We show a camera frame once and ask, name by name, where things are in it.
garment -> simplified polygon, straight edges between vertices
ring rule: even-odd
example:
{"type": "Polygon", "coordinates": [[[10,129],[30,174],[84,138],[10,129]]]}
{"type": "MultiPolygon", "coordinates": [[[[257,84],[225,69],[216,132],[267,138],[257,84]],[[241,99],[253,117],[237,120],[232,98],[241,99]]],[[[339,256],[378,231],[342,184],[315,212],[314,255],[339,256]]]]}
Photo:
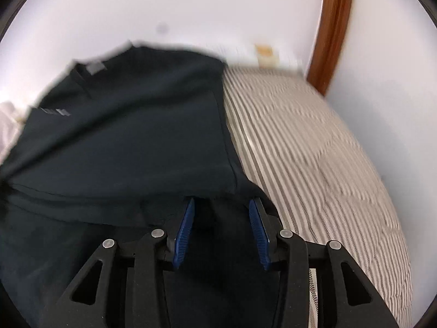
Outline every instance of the garment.
{"type": "MultiPolygon", "coordinates": [[[[209,200],[215,233],[236,240],[236,222],[250,227],[251,198],[261,197],[277,215],[244,175],[232,145],[221,61],[132,47],[102,64],[94,75],[86,65],[73,67],[32,110],[0,168],[0,281],[32,327],[99,243],[140,238],[183,210],[186,197],[209,200]]],[[[237,247],[256,254],[253,238],[242,238],[237,247]]],[[[276,278],[259,271],[255,256],[247,259],[248,282],[274,287],[276,278]]],[[[228,298],[235,296],[235,268],[223,269],[228,298]]],[[[274,289],[264,291],[271,292],[261,301],[274,301],[274,289]]],[[[213,294],[211,302],[222,299],[213,294]]],[[[251,309],[235,299],[242,311],[251,309]]],[[[252,315],[257,322],[272,312],[261,301],[252,315]]]]}

beige striped cloth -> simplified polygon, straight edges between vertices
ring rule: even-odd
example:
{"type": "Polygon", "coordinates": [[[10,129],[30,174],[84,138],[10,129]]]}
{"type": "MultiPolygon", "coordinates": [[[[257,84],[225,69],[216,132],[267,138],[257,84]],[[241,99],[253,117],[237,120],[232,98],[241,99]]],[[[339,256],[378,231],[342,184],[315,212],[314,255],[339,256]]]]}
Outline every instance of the beige striped cloth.
{"type": "MultiPolygon", "coordinates": [[[[387,303],[411,320],[411,275],[396,210],[374,166],[325,100],[298,75],[228,68],[228,128],[248,178],[272,199],[284,227],[306,241],[338,240],[387,303]]],[[[310,271],[310,323],[317,285],[310,271]]]]}

white wall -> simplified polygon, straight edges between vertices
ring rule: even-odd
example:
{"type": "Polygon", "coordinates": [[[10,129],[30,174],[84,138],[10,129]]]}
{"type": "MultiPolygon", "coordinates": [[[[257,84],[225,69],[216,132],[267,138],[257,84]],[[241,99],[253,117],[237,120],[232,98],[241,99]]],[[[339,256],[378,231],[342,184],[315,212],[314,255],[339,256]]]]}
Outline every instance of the white wall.
{"type": "Polygon", "coordinates": [[[327,100],[398,211],[415,323],[437,293],[437,29],[417,0],[353,0],[327,100]]]}
{"type": "Polygon", "coordinates": [[[38,95],[73,59],[127,40],[285,45],[304,69],[323,0],[27,0],[0,42],[0,101],[38,95]]]}

mattress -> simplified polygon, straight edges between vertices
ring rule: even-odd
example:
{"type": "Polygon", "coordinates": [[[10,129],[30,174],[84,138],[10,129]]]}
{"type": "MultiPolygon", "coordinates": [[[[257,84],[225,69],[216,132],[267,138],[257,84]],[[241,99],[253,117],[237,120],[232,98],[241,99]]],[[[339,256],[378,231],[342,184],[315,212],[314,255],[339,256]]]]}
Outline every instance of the mattress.
{"type": "MultiPolygon", "coordinates": [[[[230,67],[224,76],[232,141],[248,178],[306,241],[340,241],[410,327],[408,251],[396,210],[374,166],[325,100],[292,72],[230,67]]],[[[310,271],[310,322],[317,284],[310,271]]]]}

clothing tag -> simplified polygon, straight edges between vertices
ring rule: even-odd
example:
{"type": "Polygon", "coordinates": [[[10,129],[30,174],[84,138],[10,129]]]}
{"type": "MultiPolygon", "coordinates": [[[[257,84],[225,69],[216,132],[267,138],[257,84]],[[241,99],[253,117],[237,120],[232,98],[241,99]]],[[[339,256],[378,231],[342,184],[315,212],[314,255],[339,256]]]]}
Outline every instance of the clothing tag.
{"type": "Polygon", "coordinates": [[[97,73],[103,69],[106,69],[106,67],[104,66],[104,64],[101,61],[100,62],[99,61],[92,62],[92,63],[88,64],[86,66],[86,68],[91,75],[94,75],[95,73],[97,73]]]}

